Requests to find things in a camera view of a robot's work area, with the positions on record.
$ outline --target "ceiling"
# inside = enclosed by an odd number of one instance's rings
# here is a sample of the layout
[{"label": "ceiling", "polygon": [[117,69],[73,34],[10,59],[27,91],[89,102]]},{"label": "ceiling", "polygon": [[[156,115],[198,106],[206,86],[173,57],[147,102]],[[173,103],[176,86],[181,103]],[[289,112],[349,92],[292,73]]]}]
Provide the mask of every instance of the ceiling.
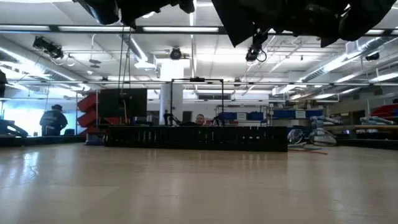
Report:
[{"label": "ceiling", "polygon": [[[10,1],[2,2],[0,0],[0,21],[2,24],[98,25],[79,4],[71,1],[46,1],[45,3],[31,4]],[[197,7],[196,18],[196,26],[222,26],[212,6]],[[392,10],[376,28],[395,28],[398,26],[396,21],[398,21],[398,10]],[[160,14],[155,14],[147,19],[138,19],[137,24],[143,26],[189,26],[190,16],[181,11],[178,6],[167,6],[162,8]],[[0,36],[37,55],[41,53],[32,47],[35,34],[13,33],[1,34]],[[118,35],[96,34],[93,39],[93,36],[89,34],[58,33],[43,34],[42,36],[61,45],[65,53],[75,58],[74,66],[70,67],[67,63],[61,65],[69,71],[87,80],[100,80],[103,77],[108,77],[109,80],[118,79],[120,63],[124,64],[126,59],[125,54],[122,54],[121,57],[121,48],[123,46],[124,51],[127,49],[127,45],[122,44]],[[154,54],[159,59],[167,58],[169,50],[174,46],[179,46],[182,52],[187,55],[191,55],[192,52],[190,35],[133,34],[132,36],[146,54]],[[321,49],[320,42],[316,37],[277,36],[272,39],[270,36],[269,40],[263,45],[267,45],[267,61],[250,67],[245,61],[247,49],[251,44],[250,40],[233,48],[226,35],[195,35],[195,38],[197,47],[196,76],[224,78],[231,81],[235,78],[241,78],[242,81],[249,82],[294,82],[295,80],[292,80],[290,75],[291,72],[302,72],[304,74],[307,70],[344,52],[346,43],[339,40],[335,44]],[[393,55],[395,53],[393,49],[393,47],[382,49],[389,51],[388,54],[383,54],[383,59]],[[91,58],[102,62],[100,68],[90,67],[92,64],[89,59]],[[185,59],[182,63],[185,66],[184,75],[191,77],[190,60]],[[359,59],[353,60],[334,70],[330,75],[330,81],[336,80],[333,79],[335,74],[349,75],[364,66],[370,67],[377,63],[363,62],[361,64]],[[157,80],[157,77],[155,71],[145,71],[131,66],[131,80]],[[272,88],[273,86],[253,87],[257,90],[270,90]]]}]

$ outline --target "wooden floor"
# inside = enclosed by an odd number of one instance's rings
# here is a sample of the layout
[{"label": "wooden floor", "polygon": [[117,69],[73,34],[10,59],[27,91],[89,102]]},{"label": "wooden floor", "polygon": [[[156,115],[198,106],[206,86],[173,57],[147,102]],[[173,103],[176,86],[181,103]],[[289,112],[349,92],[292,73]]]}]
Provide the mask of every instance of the wooden floor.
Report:
[{"label": "wooden floor", "polygon": [[0,223],[397,223],[398,151],[0,149]]}]

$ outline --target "pillar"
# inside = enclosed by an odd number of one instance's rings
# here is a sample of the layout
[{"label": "pillar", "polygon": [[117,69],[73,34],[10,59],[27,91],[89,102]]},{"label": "pillar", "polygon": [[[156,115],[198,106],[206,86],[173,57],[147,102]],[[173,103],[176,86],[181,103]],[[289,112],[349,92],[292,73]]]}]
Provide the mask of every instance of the pillar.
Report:
[{"label": "pillar", "polygon": [[[183,78],[184,67],[181,61],[169,60],[162,64],[160,69],[160,80],[171,81],[172,78]],[[184,86],[180,84],[173,84],[173,105],[170,108],[171,102],[171,89],[170,84],[163,84],[160,87],[160,108],[159,108],[159,123],[164,124],[164,113],[167,110],[168,113],[173,115],[180,121],[182,121],[183,113],[183,90]]]}]

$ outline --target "person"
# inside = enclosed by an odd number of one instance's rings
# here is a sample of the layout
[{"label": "person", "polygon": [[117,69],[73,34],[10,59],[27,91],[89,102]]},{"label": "person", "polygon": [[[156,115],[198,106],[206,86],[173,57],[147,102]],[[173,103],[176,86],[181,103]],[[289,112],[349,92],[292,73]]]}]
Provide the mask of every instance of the person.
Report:
[{"label": "person", "polygon": [[6,92],[6,84],[6,74],[0,70],[0,98],[4,98],[4,93]]},{"label": "person", "polygon": [[206,124],[205,116],[203,114],[198,114],[197,118],[195,120],[195,124],[197,124],[199,126],[205,125]]},{"label": "person", "polygon": [[62,114],[61,105],[54,105],[51,109],[46,111],[40,119],[42,136],[59,136],[61,130],[68,124],[67,118]]}]

